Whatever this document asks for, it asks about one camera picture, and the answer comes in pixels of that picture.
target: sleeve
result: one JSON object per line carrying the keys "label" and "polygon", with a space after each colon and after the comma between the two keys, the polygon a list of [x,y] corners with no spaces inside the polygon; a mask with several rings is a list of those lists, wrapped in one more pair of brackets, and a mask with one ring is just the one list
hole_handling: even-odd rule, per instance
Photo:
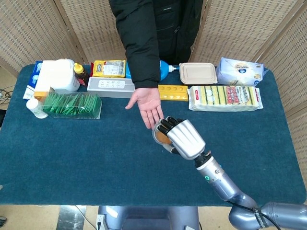
{"label": "sleeve", "polygon": [[135,88],[156,88],[160,58],[151,0],[109,0]]}

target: blue box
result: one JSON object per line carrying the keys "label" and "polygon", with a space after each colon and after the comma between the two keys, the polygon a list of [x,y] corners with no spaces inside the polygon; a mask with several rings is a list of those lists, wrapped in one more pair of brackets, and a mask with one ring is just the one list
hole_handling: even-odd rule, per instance
{"label": "blue box", "polygon": [[31,98],[34,98],[35,86],[36,86],[36,83],[39,77],[40,69],[42,68],[42,64],[43,64],[43,61],[37,61],[35,63],[34,70],[31,74],[27,88],[25,89],[25,92],[24,92],[23,98],[26,101],[30,100]]}

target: white device with buttons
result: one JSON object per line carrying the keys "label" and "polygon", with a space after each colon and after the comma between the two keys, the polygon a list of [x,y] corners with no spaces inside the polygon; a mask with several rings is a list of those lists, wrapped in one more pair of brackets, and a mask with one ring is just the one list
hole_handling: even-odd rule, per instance
{"label": "white device with buttons", "polygon": [[128,78],[90,77],[87,91],[99,97],[131,98],[134,84]]}

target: tissue package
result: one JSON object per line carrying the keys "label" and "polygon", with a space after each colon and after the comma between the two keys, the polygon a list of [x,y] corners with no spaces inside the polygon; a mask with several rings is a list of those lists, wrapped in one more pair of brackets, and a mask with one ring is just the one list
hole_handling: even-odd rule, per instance
{"label": "tissue package", "polygon": [[240,112],[262,109],[258,88],[252,86],[192,86],[189,109],[208,112]]}
{"label": "tissue package", "polygon": [[256,86],[263,79],[263,64],[222,57],[216,68],[217,81],[222,85]]}

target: table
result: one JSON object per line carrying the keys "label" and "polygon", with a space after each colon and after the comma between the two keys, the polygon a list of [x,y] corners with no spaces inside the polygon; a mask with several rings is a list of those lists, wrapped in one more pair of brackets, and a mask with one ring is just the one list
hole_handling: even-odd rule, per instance
{"label": "table", "polygon": [[[20,72],[0,131],[1,204],[224,206],[193,161],[166,152],[127,99],[103,98],[100,120],[37,119],[22,99],[33,65]],[[178,73],[163,84],[180,84]],[[269,71],[264,109],[214,113],[163,101],[189,119],[206,149],[259,205],[303,203],[306,190],[281,99]]]}

